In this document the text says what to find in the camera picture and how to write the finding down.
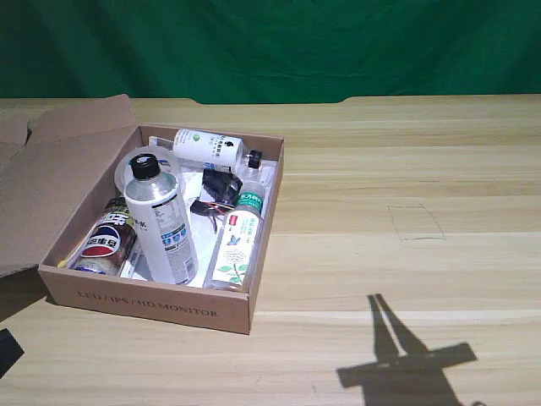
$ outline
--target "green backdrop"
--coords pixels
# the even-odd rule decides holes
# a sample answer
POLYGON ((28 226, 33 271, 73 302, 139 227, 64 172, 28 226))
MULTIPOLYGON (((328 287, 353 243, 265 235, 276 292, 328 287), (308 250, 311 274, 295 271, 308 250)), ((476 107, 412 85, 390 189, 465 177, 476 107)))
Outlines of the green backdrop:
POLYGON ((0 0, 1 97, 541 93, 541 0, 0 0))

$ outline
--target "cardboard box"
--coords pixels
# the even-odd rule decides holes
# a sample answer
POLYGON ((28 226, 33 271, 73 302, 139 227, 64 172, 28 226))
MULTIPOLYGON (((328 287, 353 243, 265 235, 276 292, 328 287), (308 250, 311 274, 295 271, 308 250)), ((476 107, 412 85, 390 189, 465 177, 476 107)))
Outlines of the cardboard box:
POLYGON ((9 158, 0 162, 0 272, 39 264, 59 305, 249 333, 281 181, 283 139, 221 133, 243 138, 265 159, 278 161, 254 277, 242 294, 56 267, 115 195, 120 159, 151 135, 172 140, 177 128, 138 125, 125 95, 46 112, 26 145, 22 134, 13 134, 22 128, 19 119, 0 133, 9 146, 9 158))

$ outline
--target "white plastic bottle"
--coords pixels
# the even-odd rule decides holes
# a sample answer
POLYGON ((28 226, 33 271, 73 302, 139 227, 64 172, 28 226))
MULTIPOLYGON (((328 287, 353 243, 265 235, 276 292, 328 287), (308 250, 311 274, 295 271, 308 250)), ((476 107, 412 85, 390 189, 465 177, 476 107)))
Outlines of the white plastic bottle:
POLYGON ((152 154, 137 155, 130 165, 134 179, 124 197, 150 274, 156 282, 188 283, 198 262, 180 184, 152 154))
POLYGON ((248 291, 257 253, 254 248, 262 229, 264 199, 265 186, 257 181, 243 183, 235 210, 227 214, 218 235, 204 288, 248 291))
POLYGON ((180 129, 173 142, 151 137, 151 144, 172 150, 185 167, 239 174, 245 167, 259 167, 261 151, 250 150, 240 138, 180 129))

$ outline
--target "black object on floor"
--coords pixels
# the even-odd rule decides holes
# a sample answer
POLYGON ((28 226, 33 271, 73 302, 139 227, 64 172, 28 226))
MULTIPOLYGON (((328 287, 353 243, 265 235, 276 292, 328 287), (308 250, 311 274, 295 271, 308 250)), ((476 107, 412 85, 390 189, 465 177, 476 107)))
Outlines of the black object on floor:
POLYGON ((25 353, 7 328, 0 330, 0 378, 25 353))

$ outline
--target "black bottle cap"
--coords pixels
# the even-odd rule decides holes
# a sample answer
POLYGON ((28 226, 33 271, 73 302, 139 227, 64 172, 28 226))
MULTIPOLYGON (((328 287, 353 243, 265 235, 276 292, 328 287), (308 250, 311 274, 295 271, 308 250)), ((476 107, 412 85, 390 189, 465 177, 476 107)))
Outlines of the black bottle cap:
POLYGON ((146 180, 154 178, 160 173, 160 165, 156 156, 152 154, 140 154, 134 156, 129 162, 134 173, 134 178, 138 180, 146 180))
POLYGON ((249 159, 248 159, 248 167, 252 167, 253 169, 259 169, 261 165, 261 158, 262 158, 261 151, 252 150, 250 151, 249 159))

